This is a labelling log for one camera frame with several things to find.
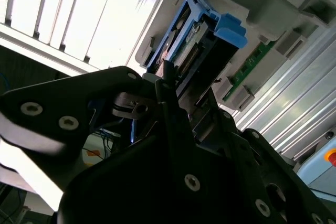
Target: bolt head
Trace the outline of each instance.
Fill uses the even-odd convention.
[[[192,174],[185,175],[184,182],[191,191],[199,191],[201,188],[200,181]]]
[[[36,102],[26,102],[21,105],[20,109],[23,114],[30,116],[40,115],[43,111],[42,106]]]
[[[255,131],[252,132],[252,135],[255,137],[255,138],[259,138],[259,134]]]
[[[78,128],[79,122],[73,116],[65,115],[58,120],[58,125],[66,131],[73,131]]]

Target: orange button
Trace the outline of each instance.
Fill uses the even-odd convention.
[[[336,152],[332,153],[329,157],[328,157],[329,162],[332,164],[332,166],[336,167]]]
[[[336,149],[327,151],[324,155],[324,159],[325,161],[330,162],[333,166],[336,166]]]

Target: black cable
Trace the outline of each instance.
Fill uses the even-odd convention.
[[[112,147],[113,147],[113,142],[112,142],[112,146],[109,146],[109,141],[107,141],[107,147],[109,148],[110,151],[112,151]]]
[[[7,221],[8,219],[10,219],[11,216],[13,216],[13,215],[20,209],[20,207],[21,207],[21,195],[20,195],[20,191],[19,191],[19,190],[17,191],[17,196],[18,196],[18,198],[19,198],[19,205],[18,205],[18,207],[15,209],[14,212],[12,212],[10,215],[8,215],[7,218],[4,219],[3,222],[1,222],[1,224],[6,223],[6,221]]]
[[[82,148],[83,150],[86,150],[86,151],[88,151],[88,152],[91,152],[91,153],[93,153],[93,154],[95,154],[95,156],[97,156],[97,157],[99,157],[99,158],[101,158],[102,160],[104,160],[104,158],[102,158],[101,156],[99,156],[97,153],[95,153],[95,152],[93,152],[93,151],[90,151],[89,149],[86,149],[86,148]]]

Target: blue cable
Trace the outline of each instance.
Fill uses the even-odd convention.
[[[0,73],[0,76],[2,77],[2,79],[4,79],[5,81],[5,85],[6,85],[6,91],[10,90],[11,86],[9,85],[9,81],[6,78],[6,76],[3,73]]]

